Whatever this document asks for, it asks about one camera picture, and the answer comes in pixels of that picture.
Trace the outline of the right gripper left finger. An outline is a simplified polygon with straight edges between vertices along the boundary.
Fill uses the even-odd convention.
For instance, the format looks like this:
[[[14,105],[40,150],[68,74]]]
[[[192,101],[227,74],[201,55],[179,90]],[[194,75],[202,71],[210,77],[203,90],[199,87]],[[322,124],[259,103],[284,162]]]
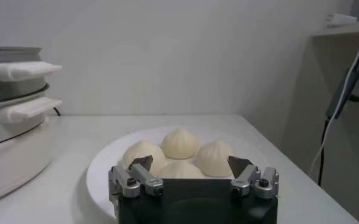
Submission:
[[[125,169],[122,166],[112,166],[108,171],[108,197],[114,203],[119,195],[126,198],[137,198],[144,193],[153,197],[164,194],[164,184],[149,172],[152,166],[152,155],[135,158]]]

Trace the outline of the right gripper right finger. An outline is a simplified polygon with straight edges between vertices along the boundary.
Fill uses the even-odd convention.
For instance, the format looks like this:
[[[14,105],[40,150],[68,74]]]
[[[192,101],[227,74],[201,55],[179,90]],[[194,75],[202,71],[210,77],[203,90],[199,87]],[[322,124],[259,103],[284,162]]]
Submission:
[[[227,161],[235,177],[230,182],[230,191],[234,197],[245,197],[251,192],[265,200],[278,196],[279,173],[275,168],[267,167],[261,175],[258,167],[248,159],[229,156]]]

